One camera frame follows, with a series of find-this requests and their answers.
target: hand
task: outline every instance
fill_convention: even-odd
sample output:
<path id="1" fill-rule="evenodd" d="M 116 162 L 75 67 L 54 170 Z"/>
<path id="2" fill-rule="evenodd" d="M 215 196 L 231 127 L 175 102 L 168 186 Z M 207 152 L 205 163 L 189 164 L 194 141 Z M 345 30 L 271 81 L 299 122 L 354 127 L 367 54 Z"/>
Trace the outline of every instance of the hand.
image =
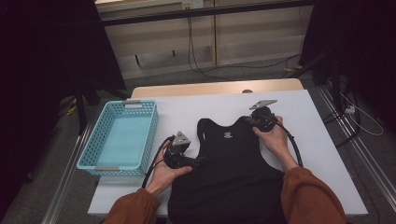
<path id="1" fill-rule="evenodd" d="M 276 116 L 276 118 L 283 124 L 282 117 Z M 253 127 L 253 132 L 260 137 L 268 150 L 277 157 L 285 173 L 294 167 L 298 167 L 296 160 L 289 152 L 288 137 L 282 128 L 276 125 L 270 132 L 263 133 L 260 129 Z"/>
<path id="2" fill-rule="evenodd" d="M 167 141 L 165 144 L 163 144 L 163 148 L 161 149 L 157 160 L 155 161 L 157 165 L 154 168 L 154 174 L 152 176 L 151 182 L 146 187 L 146 190 L 155 196 L 167 189 L 178 176 L 192 171 L 192 167 L 190 166 L 172 169 L 165 164 L 163 161 L 163 151 L 169 144 L 170 141 Z"/>
<path id="3" fill-rule="evenodd" d="M 276 116 L 277 120 L 283 124 L 283 118 Z M 263 133 L 260 129 L 253 127 L 253 132 L 260 137 L 265 146 L 277 157 L 288 150 L 288 137 L 283 129 L 278 125 L 268 133 Z"/>

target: orange sleeve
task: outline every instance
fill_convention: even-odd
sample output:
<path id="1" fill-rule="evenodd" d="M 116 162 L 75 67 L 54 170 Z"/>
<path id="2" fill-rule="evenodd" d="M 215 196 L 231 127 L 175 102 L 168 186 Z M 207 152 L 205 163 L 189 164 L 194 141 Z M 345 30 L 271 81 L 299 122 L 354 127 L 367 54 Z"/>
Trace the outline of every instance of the orange sleeve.
<path id="1" fill-rule="evenodd" d="M 296 167 L 285 174 L 281 201 L 289 224 L 347 223 L 334 192 L 305 168 Z"/>
<path id="2" fill-rule="evenodd" d="M 145 189 L 127 194 L 116 200 L 104 224 L 154 223 L 155 213 L 160 206 L 157 198 Z"/>

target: electrical outlet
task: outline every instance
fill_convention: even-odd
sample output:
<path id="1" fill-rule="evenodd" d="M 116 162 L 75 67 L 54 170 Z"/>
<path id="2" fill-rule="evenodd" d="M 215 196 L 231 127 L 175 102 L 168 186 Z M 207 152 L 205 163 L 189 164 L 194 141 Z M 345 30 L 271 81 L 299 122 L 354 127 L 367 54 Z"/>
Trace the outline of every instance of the electrical outlet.
<path id="1" fill-rule="evenodd" d="M 346 113 L 347 113 L 347 114 L 355 114 L 355 106 L 349 105 L 349 106 L 346 108 Z"/>
<path id="2" fill-rule="evenodd" d="M 181 2 L 181 9 L 183 10 L 192 9 L 192 1 Z"/>
<path id="3" fill-rule="evenodd" d="M 204 0 L 192 0 L 191 6 L 192 6 L 192 8 L 203 8 Z"/>

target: black cable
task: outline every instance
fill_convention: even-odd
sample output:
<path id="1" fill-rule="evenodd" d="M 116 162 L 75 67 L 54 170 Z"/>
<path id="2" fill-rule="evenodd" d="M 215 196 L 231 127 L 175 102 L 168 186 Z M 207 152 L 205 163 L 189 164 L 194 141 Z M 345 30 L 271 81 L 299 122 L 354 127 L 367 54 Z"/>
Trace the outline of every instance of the black cable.
<path id="1" fill-rule="evenodd" d="M 171 139 L 173 139 L 173 136 L 167 137 L 165 140 L 163 140 L 163 143 L 162 143 L 162 144 L 160 145 L 160 147 L 158 148 L 158 151 L 157 151 L 157 153 L 155 154 L 154 159 L 152 160 L 152 163 L 151 163 L 150 167 L 148 168 L 148 172 L 147 172 L 146 175 L 145 175 L 145 179 L 143 180 L 142 189 L 145 189 L 145 188 L 146 188 L 146 185 L 147 185 L 147 183 L 148 183 L 148 181 L 149 181 L 149 177 L 151 176 L 152 171 L 153 171 L 154 168 L 157 166 L 157 164 L 161 162 L 161 161 L 159 161 L 159 162 L 156 163 L 155 161 L 157 160 L 157 157 L 158 157 L 158 155 L 160 154 L 161 149 L 163 149 L 163 145 L 165 145 L 165 143 L 166 143 L 168 140 L 171 140 Z"/>
<path id="2" fill-rule="evenodd" d="M 288 61 L 285 61 L 285 72 L 283 73 L 283 76 L 279 77 L 279 79 L 284 77 L 287 73 L 288 73 Z"/>
<path id="3" fill-rule="evenodd" d="M 356 94 L 355 94 L 354 91 L 352 92 L 352 95 L 353 95 L 353 98 L 354 98 L 355 106 L 358 106 L 358 100 L 357 100 L 357 98 L 356 98 Z M 340 146 L 346 144 L 347 142 L 349 142 L 350 140 L 352 140 L 353 138 L 355 138 L 355 137 L 358 135 L 359 131 L 361 130 L 361 113 L 360 113 L 359 110 L 356 110 L 356 111 L 355 111 L 355 118 L 356 118 L 356 123 L 357 123 L 357 124 L 356 124 L 355 131 L 353 132 L 353 134 L 350 135 L 350 136 L 349 136 L 345 141 L 343 141 L 342 143 L 337 144 L 335 147 L 340 147 Z"/>
<path id="4" fill-rule="evenodd" d="M 193 44 L 193 41 L 192 41 L 192 24 L 191 24 L 191 18 L 190 18 L 190 17 L 188 17 L 188 22 L 189 22 L 189 66 L 190 66 L 190 69 L 191 69 L 191 71 L 196 72 L 196 73 L 200 73 L 200 74 L 204 75 L 205 77 L 213 77 L 213 76 L 207 75 L 204 71 L 202 71 L 202 70 L 198 67 L 198 64 L 197 64 L 196 59 L 195 59 L 194 44 Z M 195 66 L 196 66 L 196 68 L 198 69 L 198 71 L 196 71 L 195 69 L 193 69 L 192 66 L 191 66 L 191 61 L 190 61 L 190 57 L 191 57 L 191 56 L 190 56 L 190 49 L 191 49 L 191 52 L 192 52 L 192 58 L 194 59 Z M 217 79 L 221 79 L 221 80 L 226 80 L 226 81 L 232 81 L 232 80 L 230 80 L 230 79 L 228 79 L 228 78 L 223 78 L 223 77 L 213 77 L 213 78 L 217 78 Z"/>
<path id="5" fill-rule="evenodd" d="M 323 123 L 324 123 L 324 124 L 328 124 L 328 123 L 333 122 L 333 121 L 335 121 L 335 120 L 337 120 L 337 119 L 340 119 L 342 116 L 343 116 L 343 115 L 339 114 L 339 115 L 335 116 L 335 117 L 332 118 L 332 119 L 323 120 Z"/>
<path id="6" fill-rule="evenodd" d="M 331 115 L 333 115 L 334 114 L 334 111 L 332 111 L 332 113 L 330 113 L 329 115 L 327 115 L 326 117 L 324 117 L 323 119 L 322 119 L 322 121 L 324 121 L 325 119 L 328 119 Z"/>
<path id="7" fill-rule="evenodd" d="M 301 27 L 302 27 L 302 31 L 301 31 L 301 42 L 300 42 L 300 50 L 299 50 L 300 53 L 301 53 L 301 51 L 303 50 L 303 42 L 304 42 L 304 39 L 303 39 L 303 36 L 304 36 L 304 23 L 303 23 L 303 18 L 301 17 L 301 8 L 302 8 L 302 7 L 300 7 L 300 8 L 298 9 L 298 15 L 299 15 L 299 17 L 300 17 L 300 23 L 301 23 Z"/>
<path id="8" fill-rule="evenodd" d="M 291 133 L 285 128 L 285 126 L 283 126 L 283 124 L 281 122 L 279 122 L 279 120 L 271 119 L 271 118 L 265 117 L 264 115 L 260 115 L 260 117 L 263 117 L 265 119 L 271 120 L 273 123 L 275 123 L 277 126 L 279 126 L 283 131 L 285 131 L 285 133 L 288 136 L 291 144 L 293 145 L 294 153 L 296 154 L 296 158 L 297 158 L 297 162 L 298 162 L 299 166 L 300 167 L 304 167 L 303 166 L 303 160 L 301 159 L 300 150 L 298 149 L 297 144 L 294 141 L 294 136 L 291 135 Z"/>
<path id="9" fill-rule="evenodd" d="M 286 63 L 291 58 L 294 58 L 294 57 L 296 57 L 298 55 L 301 55 L 301 53 L 297 53 L 297 54 L 289 56 L 287 59 L 282 60 L 282 61 L 280 61 L 278 63 L 273 63 L 273 64 L 269 64 L 269 65 L 263 65 L 263 66 L 225 65 L 225 66 L 217 66 L 217 67 L 209 68 L 209 69 L 206 69 L 204 71 L 204 70 L 202 70 L 201 68 L 198 67 L 197 62 L 195 60 L 194 45 L 193 45 L 193 41 L 192 41 L 191 18 L 188 18 L 188 22 L 189 22 L 189 66 L 190 66 L 191 71 L 196 72 L 196 73 L 200 73 L 200 74 L 202 74 L 202 75 L 204 75 L 206 77 L 213 77 L 213 76 L 209 76 L 208 74 L 206 74 L 207 72 L 210 72 L 210 71 L 213 71 L 213 70 L 217 70 L 217 69 L 222 69 L 222 68 L 253 68 L 253 69 L 257 68 L 257 69 L 260 69 L 260 68 L 273 67 L 273 66 L 276 66 L 276 65 L 279 65 L 279 64 L 282 64 L 282 63 Z M 194 69 L 191 66 L 191 53 L 192 53 L 192 58 L 194 59 L 194 63 L 195 63 L 195 66 L 196 66 L 197 69 Z M 213 77 L 213 78 L 218 78 L 218 79 L 222 79 L 222 80 L 226 80 L 226 81 L 232 81 L 230 79 L 223 78 L 223 77 Z"/>

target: metal rail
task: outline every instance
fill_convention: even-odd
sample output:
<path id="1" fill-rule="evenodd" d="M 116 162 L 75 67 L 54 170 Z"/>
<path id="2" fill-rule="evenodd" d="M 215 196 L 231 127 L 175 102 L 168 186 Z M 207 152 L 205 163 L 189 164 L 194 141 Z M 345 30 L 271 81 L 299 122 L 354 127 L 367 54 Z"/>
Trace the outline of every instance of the metal rail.
<path id="1" fill-rule="evenodd" d="M 103 19 L 102 24 L 104 26 L 113 26 L 113 25 L 123 25 L 123 24 L 139 23 L 139 22 L 147 22 L 147 21 L 166 21 L 166 20 L 174 20 L 174 19 L 182 19 L 182 18 L 212 16 L 212 15 L 249 12 L 249 11 L 261 11 L 261 10 L 286 8 L 286 7 L 305 7 L 305 6 L 314 5 L 314 2 L 316 1 L 289 0 L 289 1 L 240 5 L 240 6 L 229 6 L 229 7 L 205 7 L 205 8 L 197 8 L 190 10 L 155 13 L 155 14 L 142 15 L 142 16 L 108 18 L 108 19 Z"/>
<path id="2" fill-rule="evenodd" d="M 72 155 L 64 169 L 64 174 L 62 176 L 61 182 L 58 185 L 54 195 L 52 196 L 52 200 L 49 204 L 49 208 L 47 209 L 46 214 L 44 215 L 41 224 L 54 224 L 59 216 L 62 205 L 64 203 L 64 199 L 67 194 L 67 190 L 69 189 L 69 185 L 71 179 L 73 178 L 73 174 L 76 170 L 76 165 L 78 162 L 78 156 L 84 148 L 85 144 L 88 141 L 88 138 L 93 130 L 93 126 L 96 122 L 95 119 L 98 117 L 98 106 L 92 111 L 91 119 L 87 124 L 84 132 L 78 136 L 77 142 L 73 148 Z"/>
<path id="3" fill-rule="evenodd" d="M 327 107 L 331 111 L 336 111 L 334 105 L 332 104 L 332 95 L 327 90 L 319 89 L 319 93 L 322 96 Z M 354 133 L 352 124 L 347 120 L 345 116 L 338 117 L 337 122 L 341 127 L 344 134 L 349 137 Z M 374 159 L 373 155 L 370 153 L 366 145 L 361 141 L 361 139 L 356 136 L 351 140 L 351 144 L 355 149 L 356 153 L 361 158 L 361 161 L 369 171 L 370 175 L 373 177 L 374 181 L 381 189 L 385 198 L 388 200 L 390 206 L 396 212 L 396 188 L 393 183 L 389 180 L 388 176 L 379 166 L 378 162 Z"/>

